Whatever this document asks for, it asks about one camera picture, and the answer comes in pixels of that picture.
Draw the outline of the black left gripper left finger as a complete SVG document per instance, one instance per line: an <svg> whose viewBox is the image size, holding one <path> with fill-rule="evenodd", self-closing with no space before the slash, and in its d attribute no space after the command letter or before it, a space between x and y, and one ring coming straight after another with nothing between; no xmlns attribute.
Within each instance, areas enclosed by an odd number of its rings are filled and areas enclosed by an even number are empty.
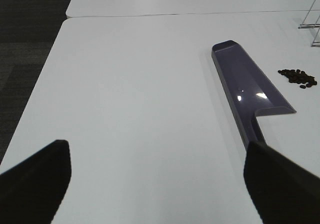
<svg viewBox="0 0 320 224"><path fill-rule="evenodd" d="M55 140L0 175L2 224L50 224L72 176L69 143Z"/></svg>

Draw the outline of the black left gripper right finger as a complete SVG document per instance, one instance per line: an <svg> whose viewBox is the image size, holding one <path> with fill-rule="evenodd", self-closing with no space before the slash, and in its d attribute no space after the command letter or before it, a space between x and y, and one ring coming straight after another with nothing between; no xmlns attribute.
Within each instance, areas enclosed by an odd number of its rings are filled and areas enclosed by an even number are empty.
<svg viewBox="0 0 320 224"><path fill-rule="evenodd" d="M264 224L318 224L320 179L261 142L250 142L243 170Z"/></svg>

